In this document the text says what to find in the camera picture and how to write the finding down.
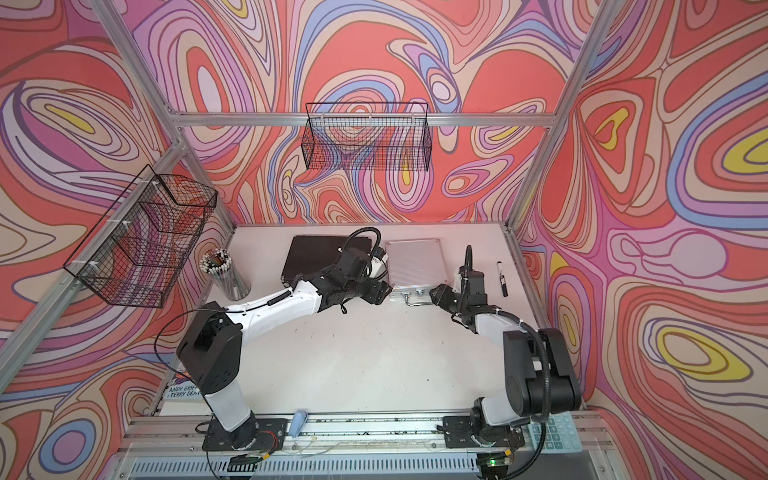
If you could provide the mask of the silver poker set case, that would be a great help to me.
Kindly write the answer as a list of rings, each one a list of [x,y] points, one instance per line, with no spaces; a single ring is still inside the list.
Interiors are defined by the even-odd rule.
[[[393,240],[388,254],[389,298],[408,307],[432,305],[430,292],[448,283],[448,273],[438,238]]]

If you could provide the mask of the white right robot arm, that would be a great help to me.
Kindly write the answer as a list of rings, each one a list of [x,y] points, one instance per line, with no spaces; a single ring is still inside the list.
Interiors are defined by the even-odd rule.
[[[430,291],[430,298],[453,322],[503,350],[503,389],[476,399],[468,416],[443,419],[439,430],[447,446],[496,447],[525,425],[581,408],[581,387],[562,332],[536,329],[490,304],[485,276],[473,266],[471,246],[466,247],[457,286],[441,284]]]

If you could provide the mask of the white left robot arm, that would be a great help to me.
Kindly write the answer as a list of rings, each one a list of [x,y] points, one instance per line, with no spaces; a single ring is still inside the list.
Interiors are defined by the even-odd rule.
[[[246,450],[263,432],[238,380],[243,348],[295,320],[335,308],[345,314],[356,299],[382,304],[392,292],[386,260],[381,231],[362,227],[344,239],[333,263],[297,276],[282,291],[233,307],[210,302],[195,311],[176,357],[212,414],[209,430],[223,432],[225,448]]]

